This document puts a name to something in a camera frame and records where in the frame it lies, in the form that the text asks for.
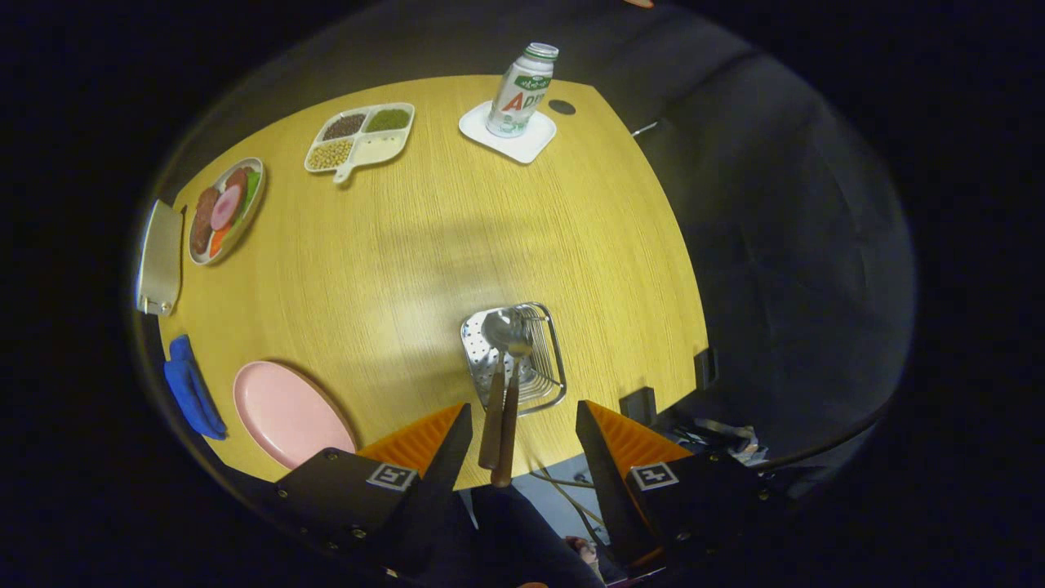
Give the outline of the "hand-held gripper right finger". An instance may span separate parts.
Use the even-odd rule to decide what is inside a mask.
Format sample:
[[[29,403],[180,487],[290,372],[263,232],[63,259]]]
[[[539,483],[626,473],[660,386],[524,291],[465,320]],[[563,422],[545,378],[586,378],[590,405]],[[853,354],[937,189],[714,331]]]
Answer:
[[[724,452],[694,454],[583,399],[576,433],[609,550],[627,572],[695,563],[782,524],[794,500]]]

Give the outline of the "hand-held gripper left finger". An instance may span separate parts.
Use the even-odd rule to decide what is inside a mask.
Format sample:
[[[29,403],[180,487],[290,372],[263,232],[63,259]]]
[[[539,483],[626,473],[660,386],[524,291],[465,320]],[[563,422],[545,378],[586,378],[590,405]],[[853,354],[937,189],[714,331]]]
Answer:
[[[273,510],[321,550],[413,577],[428,566],[471,440],[460,403],[355,453],[320,449],[273,486]]]

